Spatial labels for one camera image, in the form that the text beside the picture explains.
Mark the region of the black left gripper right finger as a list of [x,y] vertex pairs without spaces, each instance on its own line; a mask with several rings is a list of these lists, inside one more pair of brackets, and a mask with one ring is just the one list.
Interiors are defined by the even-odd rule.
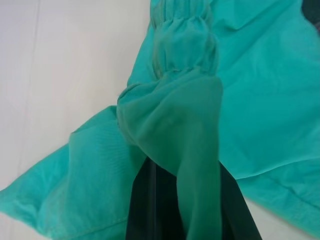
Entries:
[[237,181],[220,163],[221,240],[261,240]]

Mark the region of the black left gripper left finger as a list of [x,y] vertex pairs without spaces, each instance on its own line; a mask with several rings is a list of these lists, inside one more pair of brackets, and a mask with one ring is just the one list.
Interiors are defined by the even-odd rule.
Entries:
[[186,240],[177,178],[150,158],[133,181],[125,240]]

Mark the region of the green shorts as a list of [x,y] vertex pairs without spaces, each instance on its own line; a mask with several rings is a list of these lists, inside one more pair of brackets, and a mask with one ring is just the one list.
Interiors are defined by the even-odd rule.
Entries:
[[187,240],[222,233],[219,165],[320,240],[320,35],[303,0],[37,0],[25,82],[0,60],[0,213],[51,240],[125,240],[146,157]]

